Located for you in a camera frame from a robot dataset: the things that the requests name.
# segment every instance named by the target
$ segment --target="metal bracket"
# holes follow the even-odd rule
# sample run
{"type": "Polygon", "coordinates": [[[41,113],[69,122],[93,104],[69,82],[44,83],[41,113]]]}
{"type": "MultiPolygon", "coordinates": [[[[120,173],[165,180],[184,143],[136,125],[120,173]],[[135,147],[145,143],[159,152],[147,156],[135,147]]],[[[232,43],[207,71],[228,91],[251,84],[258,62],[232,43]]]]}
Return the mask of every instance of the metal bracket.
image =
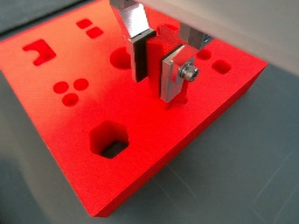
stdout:
{"type": "Polygon", "coordinates": [[[163,59],[163,75],[160,86],[160,99],[170,102],[183,90],[183,81],[195,81],[199,76],[199,68],[194,66],[195,55],[190,57],[192,49],[187,45],[179,48],[163,59]],[[186,55],[186,62],[182,64],[182,57],[186,55]]]}
{"type": "Polygon", "coordinates": [[[127,39],[135,81],[147,77],[145,40],[156,35],[149,28],[144,6],[132,0],[109,0],[127,39]]]}

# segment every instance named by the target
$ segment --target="hole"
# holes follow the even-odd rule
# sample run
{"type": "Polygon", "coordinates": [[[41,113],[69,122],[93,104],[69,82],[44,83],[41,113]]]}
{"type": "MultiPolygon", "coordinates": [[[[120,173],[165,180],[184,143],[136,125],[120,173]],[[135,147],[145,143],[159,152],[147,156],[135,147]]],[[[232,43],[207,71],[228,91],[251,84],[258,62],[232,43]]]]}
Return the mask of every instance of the hole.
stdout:
{"type": "Polygon", "coordinates": [[[36,66],[40,66],[43,63],[51,61],[56,57],[56,53],[47,44],[47,42],[43,39],[36,40],[29,45],[27,45],[23,50],[25,52],[28,51],[36,51],[39,53],[39,57],[32,62],[36,66]]]}
{"type": "Polygon", "coordinates": [[[73,107],[80,101],[80,98],[76,94],[65,94],[61,98],[64,106],[73,107]]]}
{"type": "Polygon", "coordinates": [[[89,82],[85,79],[77,79],[73,82],[73,87],[76,90],[83,91],[89,87],[89,82]]]}
{"type": "Polygon", "coordinates": [[[87,34],[91,39],[97,38],[103,33],[104,32],[97,27],[93,27],[87,31],[87,34]]]}
{"type": "Polygon", "coordinates": [[[56,94],[64,94],[69,89],[69,84],[65,81],[57,82],[53,87],[52,90],[56,94]]]}
{"type": "Polygon", "coordinates": [[[87,18],[84,18],[76,23],[76,25],[80,29],[85,29],[92,25],[92,22],[87,18]]]}
{"type": "Polygon", "coordinates": [[[164,28],[167,28],[168,30],[171,30],[174,32],[179,31],[179,28],[175,25],[172,25],[172,24],[160,24],[160,25],[156,26],[156,33],[157,33],[157,35],[161,34],[164,28]]]}
{"type": "Polygon", "coordinates": [[[207,49],[202,49],[196,56],[200,60],[208,60],[211,58],[211,51],[207,49]]]}
{"type": "Polygon", "coordinates": [[[231,70],[231,65],[227,61],[224,61],[223,59],[216,60],[211,67],[220,73],[220,74],[226,74],[230,70],[231,70]]]}
{"type": "Polygon", "coordinates": [[[121,124],[104,121],[89,132],[92,153],[103,158],[113,158],[128,146],[127,128],[121,124]]]}
{"type": "Polygon", "coordinates": [[[131,56],[124,47],[117,48],[109,55],[109,63],[120,69],[131,68],[131,56]]]}

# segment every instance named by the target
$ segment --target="red foam edge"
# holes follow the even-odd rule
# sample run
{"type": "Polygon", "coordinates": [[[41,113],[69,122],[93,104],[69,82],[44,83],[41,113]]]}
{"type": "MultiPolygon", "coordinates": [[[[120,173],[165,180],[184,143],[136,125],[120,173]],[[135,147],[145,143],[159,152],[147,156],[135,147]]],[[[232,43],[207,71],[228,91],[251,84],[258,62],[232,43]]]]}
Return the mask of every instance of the red foam edge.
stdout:
{"type": "MultiPolygon", "coordinates": [[[[178,21],[148,9],[147,13],[151,27],[160,21],[178,27],[178,21]]],[[[131,70],[109,61],[112,52],[124,46],[108,1],[95,2],[0,44],[4,77],[88,214],[100,217],[111,215],[218,119],[267,66],[263,60],[214,40],[195,61],[200,77],[188,86],[188,102],[164,109],[148,87],[148,80],[153,86],[156,79],[136,84],[131,70]],[[103,31],[92,40],[76,25],[85,18],[103,31]],[[56,53],[40,66],[33,64],[36,54],[23,51],[36,39],[44,39],[56,53]],[[73,87],[81,79],[88,81],[84,91],[73,87]],[[67,92],[55,93],[55,84],[63,81],[67,92]],[[65,94],[79,97],[71,107],[61,101],[65,94]],[[108,139],[128,142],[112,159],[101,157],[93,147],[108,139]]],[[[151,63],[164,55],[159,53],[156,58],[155,49],[165,46],[159,39],[149,41],[151,63]]],[[[160,69],[153,65],[149,76],[160,69]]]]}

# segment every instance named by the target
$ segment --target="small round hole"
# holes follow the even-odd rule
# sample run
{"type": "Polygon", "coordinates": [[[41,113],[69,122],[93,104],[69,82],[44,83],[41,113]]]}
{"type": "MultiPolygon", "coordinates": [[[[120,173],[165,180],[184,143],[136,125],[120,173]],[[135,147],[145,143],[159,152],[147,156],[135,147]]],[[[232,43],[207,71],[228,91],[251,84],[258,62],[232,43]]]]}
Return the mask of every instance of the small round hole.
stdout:
{"type": "Polygon", "coordinates": [[[157,35],[161,34],[161,29],[164,27],[167,27],[172,31],[179,31],[179,28],[175,25],[172,25],[172,24],[160,24],[160,25],[156,26],[156,33],[157,33],[157,35]]]}
{"type": "Polygon", "coordinates": [[[89,87],[89,82],[85,79],[77,79],[73,82],[73,87],[76,90],[83,91],[89,87]]]}
{"type": "Polygon", "coordinates": [[[69,89],[69,84],[65,81],[57,82],[53,87],[52,90],[56,94],[64,94],[69,89]]]}
{"type": "Polygon", "coordinates": [[[61,99],[61,102],[64,106],[73,107],[79,103],[79,100],[80,98],[76,94],[65,94],[61,99]]]}
{"type": "Polygon", "coordinates": [[[220,74],[226,74],[230,70],[231,70],[231,65],[230,63],[223,60],[219,59],[216,60],[212,64],[211,67],[220,73],[220,74]]]}
{"type": "Polygon", "coordinates": [[[200,60],[208,60],[211,58],[211,51],[207,49],[202,49],[196,56],[200,60]]]}
{"type": "Polygon", "coordinates": [[[109,55],[109,63],[120,69],[131,68],[131,56],[124,47],[117,48],[109,55]]]}

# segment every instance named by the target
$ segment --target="red foam block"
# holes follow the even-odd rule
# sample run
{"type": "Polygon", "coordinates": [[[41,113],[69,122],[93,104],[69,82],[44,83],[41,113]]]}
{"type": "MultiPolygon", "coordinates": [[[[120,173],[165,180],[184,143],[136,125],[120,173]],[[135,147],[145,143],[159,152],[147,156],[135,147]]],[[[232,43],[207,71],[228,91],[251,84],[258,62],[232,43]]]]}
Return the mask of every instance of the red foam block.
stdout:
{"type": "MultiPolygon", "coordinates": [[[[153,28],[160,21],[178,27],[178,21],[147,12],[153,28]]],[[[188,87],[188,103],[164,109],[148,80],[135,83],[131,78],[124,46],[108,1],[0,44],[4,77],[91,216],[115,211],[244,94],[267,65],[214,40],[198,55],[200,77],[188,87]],[[84,19],[89,26],[79,28],[84,19]],[[91,37],[87,31],[95,27],[101,33],[91,37]],[[51,49],[25,52],[40,39],[51,49]],[[56,56],[36,66],[40,54],[51,51],[56,56]],[[108,149],[119,147],[123,151],[111,156],[108,149]]]]}

